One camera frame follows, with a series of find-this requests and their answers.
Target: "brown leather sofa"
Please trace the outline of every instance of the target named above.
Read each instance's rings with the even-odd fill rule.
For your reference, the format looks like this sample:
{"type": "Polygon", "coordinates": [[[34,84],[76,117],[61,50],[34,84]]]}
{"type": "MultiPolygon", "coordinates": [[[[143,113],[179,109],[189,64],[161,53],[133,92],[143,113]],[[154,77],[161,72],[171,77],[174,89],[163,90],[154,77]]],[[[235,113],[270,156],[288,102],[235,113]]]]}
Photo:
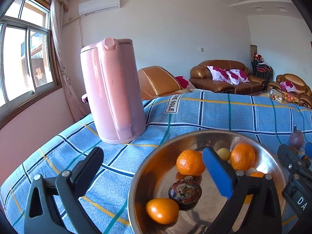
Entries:
{"type": "Polygon", "coordinates": [[[138,79],[142,100],[190,92],[187,89],[184,90],[176,78],[160,66],[138,70],[138,79]]]}
{"type": "Polygon", "coordinates": [[[311,89],[299,76],[294,74],[278,75],[276,77],[276,82],[269,83],[267,89],[271,90],[273,88],[281,91],[282,88],[280,83],[286,81],[292,82],[298,90],[298,93],[291,92],[291,94],[299,99],[300,106],[305,106],[309,109],[312,109],[311,89]]]}
{"type": "Polygon", "coordinates": [[[190,82],[199,89],[210,90],[215,93],[233,93],[240,95],[253,94],[264,90],[266,80],[250,75],[249,69],[241,62],[231,60],[208,60],[191,69],[190,82]],[[241,69],[250,82],[232,85],[223,81],[213,81],[207,66],[214,66],[225,70],[241,69]]]}

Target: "throw pillow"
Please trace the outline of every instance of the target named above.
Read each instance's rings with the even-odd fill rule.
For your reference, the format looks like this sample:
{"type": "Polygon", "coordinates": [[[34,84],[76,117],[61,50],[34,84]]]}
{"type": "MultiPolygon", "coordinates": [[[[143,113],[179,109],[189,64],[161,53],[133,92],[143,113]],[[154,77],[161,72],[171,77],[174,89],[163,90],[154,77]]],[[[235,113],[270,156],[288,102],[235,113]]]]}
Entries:
{"type": "Polygon", "coordinates": [[[207,68],[213,76],[213,81],[223,81],[232,84],[229,76],[227,75],[227,72],[224,69],[213,66],[207,66],[207,68]]]}
{"type": "Polygon", "coordinates": [[[233,72],[235,75],[237,75],[240,79],[242,83],[246,83],[246,82],[250,82],[248,80],[247,75],[245,74],[245,72],[241,69],[231,69],[231,72],[233,72]]]}
{"type": "Polygon", "coordinates": [[[240,83],[242,83],[238,75],[235,75],[231,71],[226,71],[226,73],[229,76],[229,79],[233,85],[239,85],[240,83]]]}
{"type": "Polygon", "coordinates": [[[286,90],[287,92],[298,92],[298,90],[291,81],[281,82],[280,86],[282,90],[286,90]]]}
{"type": "Polygon", "coordinates": [[[175,78],[180,83],[183,89],[196,89],[196,87],[184,76],[176,76],[175,78]]]}

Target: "air conditioner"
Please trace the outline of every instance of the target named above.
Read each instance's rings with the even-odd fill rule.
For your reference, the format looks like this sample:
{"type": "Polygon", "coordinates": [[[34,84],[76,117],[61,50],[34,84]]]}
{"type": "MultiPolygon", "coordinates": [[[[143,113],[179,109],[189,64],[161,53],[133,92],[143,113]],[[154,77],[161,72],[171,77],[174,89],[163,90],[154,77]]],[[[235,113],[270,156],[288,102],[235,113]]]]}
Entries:
{"type": "Polygon", "coordinates": [[[120,8],[120,0],[91,0],[79,4],[79,15],[89,15],[118,8],[120,8]]]}

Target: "metal screw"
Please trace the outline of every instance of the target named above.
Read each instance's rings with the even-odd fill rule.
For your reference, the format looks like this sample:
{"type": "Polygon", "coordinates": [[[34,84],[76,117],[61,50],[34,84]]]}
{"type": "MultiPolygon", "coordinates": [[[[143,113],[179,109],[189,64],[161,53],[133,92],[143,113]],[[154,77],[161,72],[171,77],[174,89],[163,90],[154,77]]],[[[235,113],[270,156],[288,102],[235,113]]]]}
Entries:
{"type": "Polygon", "coordinates": [[[40,174],[36,174],[35,176],[34,176],[34,180],[39,180],[41,178],[41,175],[40,174]]]}
{"type": "Polygon", "coordinates": [[[271,180],[272,179],[272,175],[271,174],[266,174],[266,179],[267,180],[271,180]]]}
{"type": "Polygon", "coordinates": [[[65,170],[65,171],[62,172],[62,176],[66,178],[66,177],[69,176],[70,173],[71,173],[70,171],[65,170]]]}
{"type": "Polygon", "coordinates": [[[244,176],[244,172],[242,170],[237,170],[236,175],[237,176],[244,176]]]}

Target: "curtain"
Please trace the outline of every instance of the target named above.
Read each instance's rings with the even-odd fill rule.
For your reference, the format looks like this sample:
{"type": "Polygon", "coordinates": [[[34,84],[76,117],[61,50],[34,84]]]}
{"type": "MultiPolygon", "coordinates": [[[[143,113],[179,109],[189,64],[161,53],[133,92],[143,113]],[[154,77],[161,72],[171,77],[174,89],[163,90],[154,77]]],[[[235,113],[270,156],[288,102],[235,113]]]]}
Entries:
{"type": "Polygon", "coordinates": [[[64,67],[62,46],[61,46],[61,33],[63,26],[64,10],[68,10],[68,0],[51,0],[50,6],[50,20],[51,30],[54,43],[54,50],[57,57],[57,67],[60,74],[63,90],[66,96],[68,107],[74,120],[77,122],[82,119],[86,112],[83,109],[80,101],[78,100],[72,86],[71,81],[67,77],[64,67]]]}

